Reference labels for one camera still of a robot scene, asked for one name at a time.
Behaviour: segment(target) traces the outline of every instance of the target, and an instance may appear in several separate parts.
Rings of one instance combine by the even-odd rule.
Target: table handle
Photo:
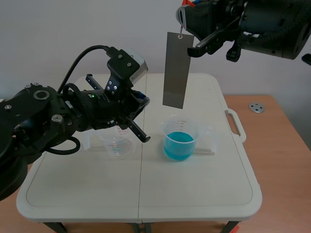
[[[245,142],[245,140],[246,140],[246,133],[245,133],[245,131],[243,129],[243,126],[242,126],[241,121],[240,121],[240,119],[238,117],[238,114],[235,111],[233,111],[232,109],[225,110],[225,114],[232,118],[233,124],[234,124],[234,126],[235,126],[235,128],[236,128],[236,130],[238,132],[238,135],[240,136],[240,139],[241,139],[242,143]]]

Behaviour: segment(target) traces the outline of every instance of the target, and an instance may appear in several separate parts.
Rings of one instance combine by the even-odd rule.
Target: measuring cup with blue liquid
[[[189,158],[198,139],[204,135],[207,145],[205,152],[215,154],[216,134],[211,127],[200,125],[185,116],[171,116],[163,125],[164,152],[174,160],[182,161]]]

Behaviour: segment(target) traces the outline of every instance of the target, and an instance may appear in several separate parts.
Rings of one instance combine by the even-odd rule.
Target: measuring cup
[[[174,160],[185,160],[194,152],[196,143],[204,136],[204,146],[199,149],[200,154],[216,153],[216,132],[212,127],[202,125],[185,116],[171,116],[163,123],[164,152]]]
[[[122,159],[131,155],[135,151],[135,142],[129,129],[122,130],[119,126],[109,129],[85,131],[83,147],[90,149],[90,138],[92,135],[98,136],[106,148],[109,155],[113,158]]]

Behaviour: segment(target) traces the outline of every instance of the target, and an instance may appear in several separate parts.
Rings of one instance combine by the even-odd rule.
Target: blue liquid
[[[173,132],[168,135],[169,138],[178,142],[191,142],[193,138],[184,132]],[[192,143],[177,143],[165,138],[164,140],[164,151],[171,158],[175,160],[185,160],[193,152],[195,142]]]

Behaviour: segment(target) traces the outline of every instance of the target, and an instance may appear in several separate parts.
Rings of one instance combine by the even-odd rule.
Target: table leg
[[[150,222],[145,223],[145,232],[146,233],[152,233],[152,231],[151,231],[151,223]]]
[[[44,222],[43,224],[51,228],[56,233],[67,233],[65,226],[61,222]]]
[[[140,228],[138,223],[130,223],[132,225],[134,233],[140,233]]]
[[[150,222],[141,224],[144,225],[143,228],[140,228],[138,223],[131,223],[134,233],[152,233]]]
[[[238,225],[238,223],[239,221],[229,221],[221,233],[230,233]]]

